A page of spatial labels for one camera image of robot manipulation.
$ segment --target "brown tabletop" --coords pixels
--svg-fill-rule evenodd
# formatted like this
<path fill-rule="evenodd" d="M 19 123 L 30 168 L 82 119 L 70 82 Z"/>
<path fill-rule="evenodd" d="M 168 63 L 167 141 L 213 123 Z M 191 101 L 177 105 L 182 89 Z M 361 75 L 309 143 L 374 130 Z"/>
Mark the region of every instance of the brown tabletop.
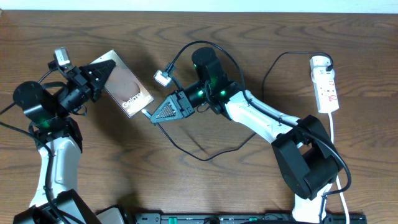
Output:
<path fill-rule="evenodd" d="M 153 75 L 187 43 L 210 40 L 224 47 L 245 72 L 247 88 L 261 98 L 261 80 L 285 51 L 328 52 L 335 61 L 340 109 L 334 115 L 336 147 L 353 184 L 345 193 L 351 213 L 369 223 L 398 222 L 398 16 L 378 14 L 281 14 L 191 12 L 5 11 L 0 18 L 0 108 L 12 103 L 18 84 L 38 80 L 67 47 L 72 63 L 85 65 L 114 49 L 155 97 L 173 91 Z M 197 77 L 192 46 L 176 63 L 184 86 Z M 217 52 L 224 69 L 239 80 L 233 64 Z M 285 55 L 266 81 L 265 102 L 287 114 L 328 118 L 317 112 L 309 55 Z M 65 81 L 57 73 L 48 82 Z M 241 150 L 210 162 L 188 157 L 143 114 L 132 119 L 110 96 L 87 103 L 86 117 L 73 116 L 83 135 L 78 193 L 92 211 L 121 202 L 165 213 L 291 211 L 294 195 L 280 176 L 271 145 L 259 136 Z M 14 107 L 0 120 L 27 128 Z M 251 130 L 211 111 L 164 124 L 184 149 L 200 157 L 231 149 Z M 40 156 L 31 139 L 1 127 L 0 222 L 10 223 L 32 200 Z M 340 173 L 343 185 L 344 172 Z M 343 211 L 339 196 L 327 209 Z"/>

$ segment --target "power outlet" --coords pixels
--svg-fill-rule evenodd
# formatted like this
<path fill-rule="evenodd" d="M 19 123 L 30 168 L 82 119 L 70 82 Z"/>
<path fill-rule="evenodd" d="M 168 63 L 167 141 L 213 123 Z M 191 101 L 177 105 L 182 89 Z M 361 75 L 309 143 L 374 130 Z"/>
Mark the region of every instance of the power outlet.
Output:
<path fill-rule="evenodd" d="M 339 108 L 336 85 L 335 71 L 327 71 L 330 59 L 324 56 L 314 56 L 310 60 L 311 79 L 315 89 L 315 98 L 319 113 L 331 113 Z"/>

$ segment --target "white power strip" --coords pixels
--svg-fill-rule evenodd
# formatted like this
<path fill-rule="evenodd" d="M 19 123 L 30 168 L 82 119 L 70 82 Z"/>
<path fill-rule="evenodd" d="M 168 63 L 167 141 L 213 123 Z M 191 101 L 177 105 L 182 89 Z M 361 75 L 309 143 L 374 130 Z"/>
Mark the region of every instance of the white power strip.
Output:
<path fill-rule="evenodd" d="M 311 79 L 315 89 L 315 98 L 319 113 L 331 113 L 339 108 L 335 86 L 335 71 L 327 71 L 330 59 L 314 56 L 310 60 Z"/>

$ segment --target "wooden table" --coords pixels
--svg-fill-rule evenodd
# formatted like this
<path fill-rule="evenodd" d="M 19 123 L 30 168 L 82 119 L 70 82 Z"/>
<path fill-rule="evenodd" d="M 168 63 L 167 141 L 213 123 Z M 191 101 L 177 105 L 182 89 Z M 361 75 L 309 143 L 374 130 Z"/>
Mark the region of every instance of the wooden table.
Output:
<path fill-rule="evenodd" d="M 324 51 L 335 61 L 340 109 L 334 113 L 336 147 L 349 165 L 353 184 L 345 193 L 352 213 L 369 223 L 398 218 L 398 16 L 376 14 L 173 13 L 5 11 L 0 18 L 0 108 L 12 103 L 18 84 L 38 80 L 53 50 L 66 46 L 74 65 L 115 49 L 156 100 L 172 90 L 153 80 L 188 42 L 210 40 L 240 64 L 247 88 L 261 97 L 265 71 L 282 52 Z M 184 86 L 197 78 L 190 47 L 177 62 Z M 225 70 L 239 80 L 221 53 Z M 266 103 L 287 114 L 317 113 L 309 77 L 309 55 L 286 55 L 266 81 Z M 64 81 L 51 74 L 48 82 Z M 259 136 L 241 150 L 210 162 L 188 157 L 142 115 L 127 117 L 106 94 L 87 103 L 77 120 L 83 134 L 78 170 L 80 196 L 98 211 L 121 202 L 165 213 L 291 211 L 294 195 L 280 176 L 270 144 Z M 1 121 L 27 128 L 14 107 Z M 252 132 L 211 111 L 164 124 L 177 144 L 200 157 L 231 149 Z M 28 208 L 37 187 L 40 156 L 31 139 L 1 128 L 0 222 Z M 345 173 L 340 174 L 344 185 Z M 342 212 L 339 196 L 327 209 Z"/>

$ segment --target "white backdrop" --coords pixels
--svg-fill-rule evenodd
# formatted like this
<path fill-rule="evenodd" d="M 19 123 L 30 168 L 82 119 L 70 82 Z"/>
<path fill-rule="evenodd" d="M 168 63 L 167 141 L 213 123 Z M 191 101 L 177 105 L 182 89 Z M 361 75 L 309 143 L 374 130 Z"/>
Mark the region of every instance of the white backdrop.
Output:
<path fill-rule="evenodd" d="M 1 9 L 398 13 L 398 0 L 0 0 Z"/>

